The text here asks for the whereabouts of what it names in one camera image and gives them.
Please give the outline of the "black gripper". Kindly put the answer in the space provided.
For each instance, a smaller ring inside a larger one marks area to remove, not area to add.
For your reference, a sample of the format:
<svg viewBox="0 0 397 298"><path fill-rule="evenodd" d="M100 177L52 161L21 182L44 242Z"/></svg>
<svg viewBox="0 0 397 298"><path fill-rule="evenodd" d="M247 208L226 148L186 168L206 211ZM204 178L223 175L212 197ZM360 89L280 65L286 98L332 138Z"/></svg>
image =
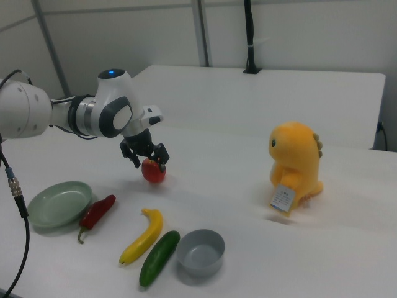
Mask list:
<svg viewBox="0 0 397 298"><path fill-rule="evenodd" d="M149 130L144 130L131 137L124 137L120 143L120 149L123 157L129 158L136 169L141 166L138 156L150 156L151 160L158 164L160 172L166 172L166 163L170 156L162 143L154 145Z"/></svg>

